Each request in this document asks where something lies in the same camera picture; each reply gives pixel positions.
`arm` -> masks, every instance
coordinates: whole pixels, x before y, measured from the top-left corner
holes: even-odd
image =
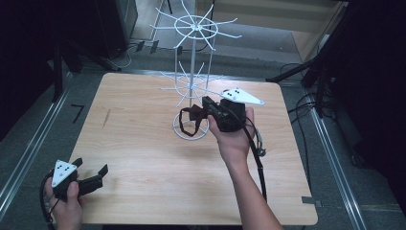
[[[254,110],[247,108],[246,114],[254,122]],[[243,229],[282,229],[248,171],[250,146],[245,132],[221,132],[212,116],[209,116],[209,122],[210,131],[217,139],[221,157],[233,180]],[[247,128],[254,136],[254,130],[249,126]]]
[[[45,184],[45,191],[50,199],[50,207],[54,207],[53,214],[56,219],[58,230],[79,230],[81,227],[81,198],[78,199],[79,184],[72,182],[67,192],[67,202],[57,201],[53,196],[54,192],[51,186],[52,177],[48,178]]]

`finger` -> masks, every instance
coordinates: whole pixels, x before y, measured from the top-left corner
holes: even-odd
[[[83,204],[86,203],[86,198],[83,197],[83,196],[80,196],[80,197],[78,198],[78,202],[79,202],[79,204],[80,204],[80,206],[81,206],[81,205],[83,205]]]
[[[76,205],[78,202],[78,194],[79,184],[78,182],[74,181],[69,185],[68,192],[66,193],[68,205]]]
[[[246,107],[245,108],[245,115],[254,123],[254,108]]]
[[[209,130],[213,133],[216,133],[218,131],[218,127],[214,116],[212,115],[207,116],[207,120],[209,120]]]
[[[52,177],[49,177],[45,182],[45,192],[48,198],[51,198],[54,194],[54,191],[52,189]]]

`black equipment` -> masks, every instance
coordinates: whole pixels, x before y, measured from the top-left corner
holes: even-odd
[[[78,168],[82,163],[82,159],[78,158],[75,160],[72,164],[67,164],[64,162],[61,162],[58,164],[56,162],[56,168],[52,169],[42,180],[41,187],[39,188],[39,203],[41,205],[41,210],[42,214],[45,218],[45,221],[48,224],[48,229],[50,230],[55,230],[54,225],[53,225],[53,219],[51,217],[51,212],[48,212],[46,209],[46,205],[44,202],[44,186],[48,178],[51,176],[55,176],[55,173],[57,174],[64,174],[67,173],[68,175],[66,178],[64,178],[62,181],[60,181],[58,184],[53,180],[53,191],[54,191],[54,197],[57,198],[57,203],[62,200],[64,202],[67,201],[67,192],[69,185],[73,181],[77,181],[79,184],[79,194],[78,197],[93,193],[94,191],[98,190],[99,188],[102,187],[102,178],[108,173],[108,168],[107,165],[104,165],[103,168],[98,172],[97,175],[89,177],[84,180],[78,180],[78,171],[76,168]]]
[[[245,104],[234,103],[227,99],[222,99],[220,104],[215,103],[209,96],[202,98],[203,108],[196,104],[192,107],[182,108],[179,113],[179,125],[183,133],[193,136],[198,131],[202,119],[207,119],[208,115],[213,115],[217,122],[218,129],[222,132],[235,132],[245,125]],[[189,133],[183,128],[182,113],[189,112],[189,120],[196,121],[194,133]]]

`wooden table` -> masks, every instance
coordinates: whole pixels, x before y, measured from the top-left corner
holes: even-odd
[[[211,81],[220,92],[239,86],[265,101],[254,105],[266,156],[261,158],[268,204],[282,224],[315,224],[303,164],[280,87],[274,83]],[[87,195],[84,223],[240,224],[233,184],[209,132],[196,141],[177,136],[172,120],[189,106],[173,80],[147,75],[106,74],[83,125],[71,162],[83,158],[80,178],[108,164],[103,187]],[[209,96],[216,102],[220,98]],[[252,153],[251,175],[259,185]]]

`black cable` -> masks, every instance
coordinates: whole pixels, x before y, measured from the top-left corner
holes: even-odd
[[[304,103],[304,104],[301,104],[301,105],[299,105],[298,107],[295,107],[295,108],[292,108],[292,109],[290,109],[290,110],[287,110],[287,113],[292,113],[292,112],[294,112],[294,111],[296,111],[296,110],[299,110],[299,109],[301,109],[301,108],[306,108],[306,107],[312,107],[312,106],[314,106],[314,102],[311,102],[311,103]]]
[[[245,134],[248,137],[250,146],[251,146],[251,151],[254,155],[254,160],[257,163],[257,168],[258,168],[258,174],[259,174],[259,182],[260,182],[260,188],[262,190],[262,196],[265,200],[267,200],[267,194],[266,194],[266,186],[265,186],[265,177],[263,175],[263,166],[262,163],[260,162],[259,156],[258,156],[258,149],[255,146],[254,140],[251,137],[250,132],[248,131],[247,127],[241,122],[242,124],[242,129],[244,130]]]
[[[41,205],[41,211],[42,211],[42,215],[45,218],[45,221],[47,222],[47,226],[49,230],[55,230],[54,227],[54,220],[51,217],[51,213],[47,211],[47,208],[45,207],[45,201],[44,201],[44,187],[45,184],[47,182],[47,179],[50,178],[51,176],[53,176],[54,174],[54,170],[51,170],[50,172],[48,172],[48,174],[44,177],[44,179],[42,179],[41,182],[41,187],[39,187],[39,204]]]
[[[53,206],[53,207],[51,208],[51,210],[49,211],[49,214],[50,214],[50,215],[52,214],[52,211],[54,211],[54,209],[55,209],[56,205],[59,203],[59,201],[60,201],[60,198],[56,200],[56,203],[54,204],[54,206]]]
[[[296,107],[299,106],[299,103],[301,102],[302,99],[303,98],[298,100],[298,102],[296,103]],[[301,119],[299,117],[298,110],[296,110],[296,117],[297,117],[299,129],[300,129],[301,134],[302,134],[302,138],[304,140],[304,158],[305,158],[305,167],[306,167],[306,174],[307,174],[307,183],[308,183],[308,187],[309,187],[310,192],[311,192],[310,166],[309,166],[309,163],[308,163],[307,141],[305,139],[305,133],[304,133],[304,129],[302,127],[302,123],[301,123]]]
[[[257,128],[255,127],[253,121],[251,121],[251,119],[249,119],[248,117],[245,117],[245,118],[251,123],[251,126],[253,127],[253,129],[255,131],[255,136],[257,137],[257,148],[259,148],[259,132],[258,132]]]
[[[131,43],[129,43],[128,46],[131,46],[131,45],[138,45],[138,43],[137,43],[137,42],[131,42]],[[144,45],[144,47],[151,48],[152,46],[150,46],[150,45]],[[169,51],[173,51],[173,48],[165,48],[165,47],[157,47],[156,49],[157,49],[157,50],[169,50]]]
[[[298,122],[299,121],[299,119],[301,119],[301,118],[303,118],[304,116],[306,116],[307,114],[308,114],[308,112],[312,109],[314,107],[314,105],[311,105],[311,106],[309,106],[309,107],[307,107],[306,108],[306,110],[305,111],[302,111],[300,114],[298,114],[298,110],[295,110],[295,112],[296,112],[296,118],[292,121],[292,122],[290,122],[290,124],[294,124],[295,122]]]
[[[281,66],[281,68],[280,68],[280,74],[282,74],[282,69],[283,69],[285,66],[288,66],[288,65],[301,65],[301,63],[287,63],[287,64]]]

